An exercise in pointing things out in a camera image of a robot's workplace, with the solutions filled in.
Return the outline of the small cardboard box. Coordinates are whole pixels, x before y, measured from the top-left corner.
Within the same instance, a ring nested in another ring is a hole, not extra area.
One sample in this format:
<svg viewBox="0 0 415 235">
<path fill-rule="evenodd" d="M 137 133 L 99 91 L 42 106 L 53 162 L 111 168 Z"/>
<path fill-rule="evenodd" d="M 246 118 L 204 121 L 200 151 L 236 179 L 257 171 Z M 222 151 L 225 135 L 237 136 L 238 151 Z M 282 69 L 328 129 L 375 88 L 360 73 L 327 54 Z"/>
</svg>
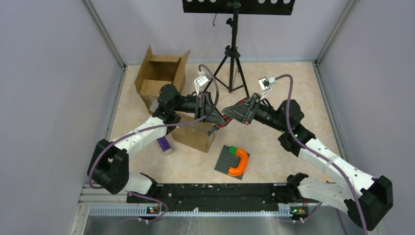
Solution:
<svg viewBox="0 0 415 235">
<path fill-rule="evenodd" d="M 176 142 L 208 153 L 215 139 L 215 134 L 208 135 L 212 127 L 214 127 L 212 123 L 195 122 L 189 125 L 177 126 L 171 132 L 171 135 Z"/>
</svg>

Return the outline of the purple rectangular box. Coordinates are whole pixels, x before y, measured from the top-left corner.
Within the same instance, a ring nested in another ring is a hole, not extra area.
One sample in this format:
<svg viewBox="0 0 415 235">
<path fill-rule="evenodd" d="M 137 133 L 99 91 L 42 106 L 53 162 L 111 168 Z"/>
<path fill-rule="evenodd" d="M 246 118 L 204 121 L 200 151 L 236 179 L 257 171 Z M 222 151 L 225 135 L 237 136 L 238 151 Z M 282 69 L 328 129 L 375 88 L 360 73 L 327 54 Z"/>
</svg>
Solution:
<svg viewBox="0 0 415 235">
<path fill-rule="evenodd" d="M 169 144 L 166 137 L 158 138 L 157 142 L 158 142 L 159 147 L 161 148 L 163 154 L 170 155 L 171 153 L 173 153 L 173 149 L 172 149 L 171 145 Z"/>
</svg>

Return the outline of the large cardboard express box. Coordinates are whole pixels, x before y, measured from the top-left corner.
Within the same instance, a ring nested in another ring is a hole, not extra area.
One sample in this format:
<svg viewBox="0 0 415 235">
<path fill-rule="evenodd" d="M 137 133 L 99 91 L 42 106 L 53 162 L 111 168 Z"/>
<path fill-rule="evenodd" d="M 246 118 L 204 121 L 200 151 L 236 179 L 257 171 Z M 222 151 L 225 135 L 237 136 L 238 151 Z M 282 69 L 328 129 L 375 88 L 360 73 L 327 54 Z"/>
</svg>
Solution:
<svg viewBox="0 0 415 235">
<path fill-rule="evenodd" d="M 190 50 L 182 56 L 157 55 L 153 54 L 151 47 L 148 47 L 134 84 L 136 92 L 150 114 L 157 108 L 157 99 L 162 86 L 172 84 L 179 93 L 183 91 L 189 54 Z"/>
</svg>

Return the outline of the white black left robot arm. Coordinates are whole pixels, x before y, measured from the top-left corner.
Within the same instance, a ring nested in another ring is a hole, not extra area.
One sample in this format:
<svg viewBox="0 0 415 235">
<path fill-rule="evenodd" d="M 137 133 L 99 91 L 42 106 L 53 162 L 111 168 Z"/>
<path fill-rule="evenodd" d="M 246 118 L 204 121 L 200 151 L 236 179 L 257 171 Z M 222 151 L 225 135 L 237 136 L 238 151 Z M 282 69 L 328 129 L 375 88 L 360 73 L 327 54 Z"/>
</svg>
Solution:
<svg viewBox="0 0 415 235">
<path fill-rule="evenodd" d="M 143 173 L 131 173 L 129 159 L 176 127 L 183 126 L 179 112 L 195 115 L 195 119 L 186 125 L 196 122 L 224 124 L 225 120 L 216 108 L 218 101 L 218 91 L 215 97 L 210 92 L 183 96 L 172 84 L 162 86 L 158 106 L 147 121 L 118 139 L 102 139 L 96 144 L 87 171 L 90 187 L 104 188 L 111 194 L 132 191 L 144 202 L 154 201 L 157 196 L 157 189 L 152 186 L 155 180 Z"/>
</svg>

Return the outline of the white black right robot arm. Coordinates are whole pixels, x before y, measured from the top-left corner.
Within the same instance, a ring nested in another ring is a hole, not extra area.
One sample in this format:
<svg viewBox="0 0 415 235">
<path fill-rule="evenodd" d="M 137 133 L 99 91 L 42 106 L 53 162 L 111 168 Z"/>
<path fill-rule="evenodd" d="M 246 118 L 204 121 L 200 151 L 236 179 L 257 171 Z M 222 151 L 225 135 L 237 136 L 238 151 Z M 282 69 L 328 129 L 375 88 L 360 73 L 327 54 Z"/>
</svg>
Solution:
<svg viewBox="0 0 415 235">
<path fill-rule="evenodd" d="M 324 146 L 301 124 L 304 113 L 296 100 L 285 100 L 274 109 L 259 99 L 259 94 L 254 93 L 222 112 L 245 125 L 256 120 L 280 131 L 278 141 L 287 152 L 309 162 L 334 181 L 322 182 L 303 173 L 291 175 L 287 179 L 288 198 L 294 202 L 303 198 L 320 201 L 346 213 L 365 231 L 373 231 L 393 207 L 391 180 L 359 170 Z"/>
</svg>

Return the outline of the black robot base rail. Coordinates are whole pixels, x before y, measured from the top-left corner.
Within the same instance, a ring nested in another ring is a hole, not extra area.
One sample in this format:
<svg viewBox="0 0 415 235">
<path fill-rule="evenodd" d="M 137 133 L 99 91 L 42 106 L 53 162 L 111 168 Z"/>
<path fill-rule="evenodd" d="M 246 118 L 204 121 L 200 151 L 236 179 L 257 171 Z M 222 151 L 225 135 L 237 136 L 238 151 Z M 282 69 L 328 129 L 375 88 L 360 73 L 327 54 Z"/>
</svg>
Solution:
<svg viewBox="0 0 415 235">
<path fill-rule="evenodd" d="M 147 197 L 167 204 L 169 212 L 276 212 L 304 199 L 281 183 L 157 184 Z"/>
</svg>

